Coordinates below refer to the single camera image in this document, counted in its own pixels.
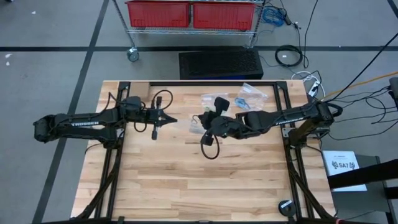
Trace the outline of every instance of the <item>floor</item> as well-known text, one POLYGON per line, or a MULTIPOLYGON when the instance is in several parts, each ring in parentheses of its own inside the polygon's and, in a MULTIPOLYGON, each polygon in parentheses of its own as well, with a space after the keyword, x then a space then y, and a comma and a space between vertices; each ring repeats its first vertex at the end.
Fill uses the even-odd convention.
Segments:
MULTIPOLYGON (((118 2, 127 18, 123 1, 118 2)), ((277 0, 272 3, 280 6, 277 0)), ((302 42, 314 3, 315 0, 284 0, 289 17, 302 28, 302 42)), ((396 33, 396 4, 398 0, 318 3, 307 36, 310 60, 307 70, 320 71, 326 93, 343 88, 396 33)), ((0 28, 0 94, 6 96, 0 99, 3 105, 0 111, 0 223, 32 223, 41 218, 49 222, 70 216, 86 141, 39 143, 33 139, 33 121, 46 114, 93 111, 103 80, 179 79, 179 51, 248 43, 247 37, 144 34, 135 38, 140 59, 131 63, 126 58, 129 41, 109 0, 41 0, 40 4, 28 0, 16 0, 12 4, 0 1, 0 28), (56 176, 49 174, 53 158, 56 158, 53 167, 57 158, 60 159, 56 176), (52 191, 48 191, 52 177, 55 177, 52 191), (48 201, 39 202, 44 187, 42 198, 48 201)), ((259 30, 270 28, 261 24, 259 30)), ((275 65, 275 46, 297 45, 297 42, 293 28, 283 26, 272 34, 262 33, 257 49, 268 64, 275 65)), ((286 60, 290 58, 292 55, 287 54, 286 60)), ((396 71, 396 58, 398 39, 358 81, 396 71)), ((282 67, 268 67, 265 63, 262 66, 263 79, 289 79, 292 75, 282 67)), ((301 65, 293 68, 295 72, 301 70, 301 65)), ((387 85, 387 79, 383 79, 347 93, 375 91, 387 85)), ((386 106, 393 105, 387 95, 380 99, 386 106)), ((360 101, 348 107, 342 119, 381 112, 360 101)), ((396 114, 388 114, 388 119, 396 119, 396 114)), ((331 135, 346 138, 378 133, 393 124, 371 125, 371 122, 371 119, 357 119, 335 123, 331 135)), ((346 141, 325 137, 323 150, 350 150, 388 161, 398 157, 397 131, 398 127, 394 126, 381 135, 346 141)), ((363 211, 355 209, 342 210, 338 216, 348 218, 361 213, 363 211)), ((386 223, 385 216, 377 212, 354 220, 386 223)))

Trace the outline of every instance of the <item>wooden table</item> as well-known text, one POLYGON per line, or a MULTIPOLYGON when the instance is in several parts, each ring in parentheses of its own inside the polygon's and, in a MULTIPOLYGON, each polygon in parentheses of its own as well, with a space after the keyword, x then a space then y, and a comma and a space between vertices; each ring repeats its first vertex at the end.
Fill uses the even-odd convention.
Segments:
MULTIPOLYGON (((118 84, 103 83, 97 111, 104 108, 108 92, 116 95, 118 84)), ((307 103, 301 81, 288 80, 287 84, 292 107, 307 103)), ((263 110, 276 111, 272 88, 257 88, 269 96, 263 110)), ((233 103, 240 86, 151 86, 150 98, 163 89, 174 94, 174 102, 165 112, 178 122, 162 127, 156 141, 150 138, 152 127, 137 133, 132 123, 127 124, 113 219, 125 216, 126 220, 286 221, 277 209, 281 200, 292 199, 280 127, 256 138, 221 139, 220 156, 210 161, 200 152, 201 135, 190 133, 187 124, 193 114, 203 113, 200 95, 204 93, 229 93, 231 113, 240 112, 233 103)), ((162 105, 166 105, 170 97, 162 96, 162 105)), ((318 147, 316 141, 309 145, 318 147)), ((207 151, 213 155, 215 149, 207 151)), ((335 209, 320 153, 304 148, 302 156, 310 190, 333 215, 335 209)), ((97 192, 104 157, 102 146, 86 153, 72 216, 82 212, 97 192)), ((300 190, 299 195, 306 216, 300 190)))

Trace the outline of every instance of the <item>black metal frame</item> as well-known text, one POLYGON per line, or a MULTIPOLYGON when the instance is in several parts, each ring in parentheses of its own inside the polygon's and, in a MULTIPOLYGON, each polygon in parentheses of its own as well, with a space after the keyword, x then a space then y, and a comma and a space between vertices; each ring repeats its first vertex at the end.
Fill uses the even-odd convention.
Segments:
MULTIPOLYGON (((214 82, 214 81, 209 81, 209 82, 204 82, 204 81, 194 81, 194 82, 188 82, 188 81, 182 81, 182 82, 149 82, 150 86, 241 86, 244 82, 235 82, 235 81, 225 81, 225 82, 214 82)), ((275 103, 277 110, 282 110, 282 103, 281 103, 281 98, 279 94, 279 90, 282 90, 284 94, 284 100, 285 100, 285 105, 286 108, 291 108, 291 102, 289 98, 289 92, 287 89, 287 83, 285 81, 276 81, 276 82, 259 82, 259 81, 253 81, 253 82, 245 82, 253 86, 271 86, 273 87, 274 94, 275 94, 275 103)), ((122 95, 124 90, 129 90, 131 86, 131 82, 120 82, 118 86, 118 95, 117 99, 120 101, 122 100, 122 95)), ((283 144, 284 144, 284 149, 285 149, 285 156, 286 156, 286 163, 287 163, 287 168, 288 171, 290 172, 291 170, 289 169, 295 169, 294 166, 290 166, 289 163, 292 161, 292 155, 290 153, 290 145, 286 141, 287 138, 284 138, 283 144)), ((124 134, 120 136, 120 146, 116 149, 116 158, 115 158, 115 163, 114 163, 114 175, 108 176, 108 171, 109 171, 109 165, 111 162, 111 155, 112 155, 112 149, 107 149, 105 159, 104 159, 104 167, 103 167, 103 172, 101 175, 101 185, 99 188, 99 191, 96 195, 101 197, 96 209, 95 209, 95 214, 94 218, 84 218, 84 219, 75 219, 72 218, 69 221, 60 221, 60 222, 50 222, 52 224, 66 224, 66 223, 117 223, 117 224, 123 224, 123 223, 131 223, 131 224, 138 224, 138 223, 145 223, 145 224, 160 224, 160 223, 168 223, 168 224, 206 224, 210 223, 211 221, 208 222, 202 222, 202 221, 197 221, 197 222, 180 222, 180 221, 150 221, 150 222, 142 222, 142 221, 124 221, 124 217, 120 217, 118 221, 111 221, 112 214, 113 214, 113 206, 114 206, 114 200, 116 198, 116 189, 117 189, 117 184, 118 184, 118 174, 119 174, 119 168, 120 168, 120 162, 121 162, 121 156, 122 156, 122 151, 123 151, 123 142, 124 142, 124 134), (108 200, 108 208, 106 212, 106 216, 104 218, 101 218, 101 209, 103 206, 103 195, 106 192, 108 186, 105 184, 107 181, 109 182, 109 178, 112 179, 111 183, 111 193, 109 195, 109 200, 108 200)), ((307 184, 307 179, 305 177, 305 168, 302 160, 302 155, 300 152, 300 149, 295 149, 296 156, 297 156, 297 164, 298 164, 298 172, 301 176, 301 179, 303 181, 303 184, 305 187, 308 187, 307 184)), ((294 202, 297 210, 296 210, 296 217, 297 218, 302 218, 302 212, 300 208, 300 199, 299 199, 299 193, 297 191, 297 183, 294 180, 294 178, 289 175, 290 178, 290 189, 292 191, 292 201, 294 202)), ((307 214, 309 218, 314 218, 313 216, 313 210, 311 203, 307 200, 307 197, 305 197, 305 203, 307 206, 307 214)), ((273 222, 273 221, 268 221, 268 222, 233 222, 233 223, 239 223, 239 224, 282 224, 282 223, 288 223, 289 221, 285 222, 273 222)), ((231 222, 211 222, 214 224, 227 224, 231 222)))

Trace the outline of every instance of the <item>red bin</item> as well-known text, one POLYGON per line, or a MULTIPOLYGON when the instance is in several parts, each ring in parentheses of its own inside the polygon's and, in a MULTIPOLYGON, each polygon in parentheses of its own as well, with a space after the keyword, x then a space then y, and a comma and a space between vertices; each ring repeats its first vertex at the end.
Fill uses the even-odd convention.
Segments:
POLYGON ((253 20, 253 3, 193 3, 194 28, 250 30, 253 20))
POLYGON ((132 27, 188 27, 189 3, 164 1, 129 1, 132 27))

